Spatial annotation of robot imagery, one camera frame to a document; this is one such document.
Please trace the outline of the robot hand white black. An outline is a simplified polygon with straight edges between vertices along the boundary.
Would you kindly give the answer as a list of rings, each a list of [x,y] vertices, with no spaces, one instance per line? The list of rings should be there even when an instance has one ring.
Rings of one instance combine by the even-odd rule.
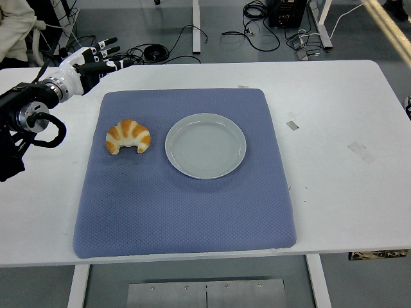
[[[68,56],[59,66],[55,78],[62,83],[65,99],[84,95],[110,73],[133,66],[132,60],[113,60],[111,55],[120,50],[112,46],[118,39],[108,38],[91,47],[82,47]]]

